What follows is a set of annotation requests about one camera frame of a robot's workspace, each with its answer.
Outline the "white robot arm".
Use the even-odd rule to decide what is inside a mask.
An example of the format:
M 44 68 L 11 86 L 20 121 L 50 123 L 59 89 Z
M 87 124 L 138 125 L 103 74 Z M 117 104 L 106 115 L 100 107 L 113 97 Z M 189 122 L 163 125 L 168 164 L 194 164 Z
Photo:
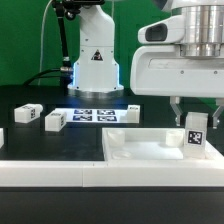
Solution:
M 182 122 L 182 97 L 214 98 L 217 125 L 224 111 L 224 0 L 155 0 L 171 16 L 142 27 L 132 59 L 130 87 L 137 95 L 168 96 Z M 80 56 L 71 92 L 87 97 L 114 91 L 114 24 L 99 6 L 81 10 Z

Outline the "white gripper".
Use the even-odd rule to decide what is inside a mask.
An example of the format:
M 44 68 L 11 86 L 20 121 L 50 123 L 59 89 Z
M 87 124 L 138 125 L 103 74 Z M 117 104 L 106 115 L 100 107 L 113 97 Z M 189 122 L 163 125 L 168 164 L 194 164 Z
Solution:
M 180 97 L 217 98 L 213 129 L 224 111 L 224 19 L 174 15 L 138 31 L 130 87 L 137 95 L 169 96 L 177 126 Z

